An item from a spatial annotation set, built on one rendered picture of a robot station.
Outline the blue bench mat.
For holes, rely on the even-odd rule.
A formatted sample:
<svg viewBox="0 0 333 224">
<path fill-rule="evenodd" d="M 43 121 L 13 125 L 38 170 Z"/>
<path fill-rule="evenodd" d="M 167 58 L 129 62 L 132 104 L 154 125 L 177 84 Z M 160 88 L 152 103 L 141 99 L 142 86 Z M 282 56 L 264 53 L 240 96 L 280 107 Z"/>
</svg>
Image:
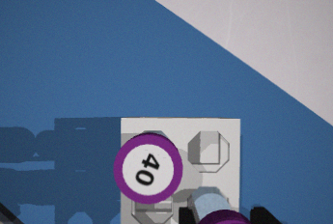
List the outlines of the blue bench mat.
<svg viewBox="0 0 333 224">
<path fill-rule="evenodd" d="M 333 224 L 333 126 L 155 0 L 0 0 L 0 203 L 121 224 L 121 118 L 240 119 L 239 212 Z"/>
</svg>

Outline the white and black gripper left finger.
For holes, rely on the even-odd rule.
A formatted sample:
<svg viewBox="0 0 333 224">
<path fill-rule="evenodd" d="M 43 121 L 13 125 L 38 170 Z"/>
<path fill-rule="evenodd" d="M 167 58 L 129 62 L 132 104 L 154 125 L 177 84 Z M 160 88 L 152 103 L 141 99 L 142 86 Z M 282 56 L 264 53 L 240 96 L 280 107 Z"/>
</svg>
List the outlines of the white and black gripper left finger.
<svg viewBox="0 0 333 224">
<path fill-rule="evenodd" d="M 188 207 L 179 207 L 179 224 L 196 224 L 193 211 Z"/>
</svg>

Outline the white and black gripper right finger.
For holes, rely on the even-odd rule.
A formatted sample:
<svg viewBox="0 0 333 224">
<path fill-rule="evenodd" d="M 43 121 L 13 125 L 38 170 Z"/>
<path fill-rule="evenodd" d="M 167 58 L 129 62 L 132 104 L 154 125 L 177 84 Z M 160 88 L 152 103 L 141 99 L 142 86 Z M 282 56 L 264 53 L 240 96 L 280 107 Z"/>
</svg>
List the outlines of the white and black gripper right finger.
<svg viewBox="0 0 333 224">
<path fill-rule="evenodd" d="M 282 224 L 265 207 L 253 207 L 250 210 L 250 221 L 252 224 Z"/>
</svg>

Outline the white tube rack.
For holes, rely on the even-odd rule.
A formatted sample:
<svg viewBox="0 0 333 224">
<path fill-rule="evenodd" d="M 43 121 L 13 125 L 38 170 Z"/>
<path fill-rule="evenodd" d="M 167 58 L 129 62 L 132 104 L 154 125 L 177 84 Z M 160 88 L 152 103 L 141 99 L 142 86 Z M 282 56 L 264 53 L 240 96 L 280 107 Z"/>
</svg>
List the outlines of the white tube rack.
<svg viewBox="0 0 333 224">
<path fill-rule="evenodd" d="M 199 186 L 217 186 L 239 212 L 240 119 L 125 117 L 121 147 L 147 130 L 162 130 L 179 150 L 181 182 L 171 197 L 150 205 L 136 203 L 121 191 L 121 224 L 179 224 L 179 207 L 187 206 Z"/>
</svg>

